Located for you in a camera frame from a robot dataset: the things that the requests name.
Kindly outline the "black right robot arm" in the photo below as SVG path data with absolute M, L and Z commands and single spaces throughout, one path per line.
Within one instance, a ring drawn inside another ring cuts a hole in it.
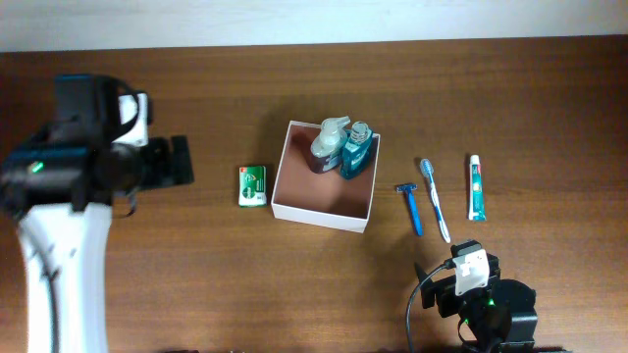
M 455 293 L 455 277 L 431 280 L 419 265 L 415 272 L 419 283 L 412 293 L 421 294 L 425 309 L 436 306 L 443 318 L 458 316 L 467 325 L 472 340 L 461 340 L 464 352 L 531 352 L 538 322 L 535 311 L 536 291 L 515 279 L 502 279 L 498 257 L 488 256 L 489 277 L 484 287 Z

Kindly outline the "green Dettol soap box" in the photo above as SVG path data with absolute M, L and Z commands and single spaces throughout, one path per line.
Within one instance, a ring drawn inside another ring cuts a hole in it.
M 267 170 L 264 166 L 240 167 L 238 178 L 238 205 L 241 208 L 267 205 Z

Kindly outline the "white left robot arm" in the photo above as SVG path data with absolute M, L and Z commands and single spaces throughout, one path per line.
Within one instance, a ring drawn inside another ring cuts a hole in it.
M 152 137 L 148 94 L 105 75 L 62 75 L 54 119 L 1 165 L 1 209 L 26 270 L 27 348 L 104 352 L 105 257 L 119 197 L 187 185 L 183 135 Z

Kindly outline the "blue Listerine mouthwash bottle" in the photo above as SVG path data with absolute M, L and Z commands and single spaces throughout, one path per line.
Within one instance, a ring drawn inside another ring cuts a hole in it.
M 341 152 L 340 175 L 344 179 L 353 179 L 364 170 L 369 161 L 372 140 L 373 130 L 366 123 L 352 125 Z

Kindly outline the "clear pump soap bottle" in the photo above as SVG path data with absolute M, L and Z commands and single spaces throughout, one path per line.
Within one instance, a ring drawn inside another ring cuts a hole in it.
M 321 124 L 321 130 L 310 146 L 309 166 L 313 173 L 323 174 L 340 165 L 341 150 L 348 136 L 344 129 L 350 123 L 350 117 L 327 118 Z

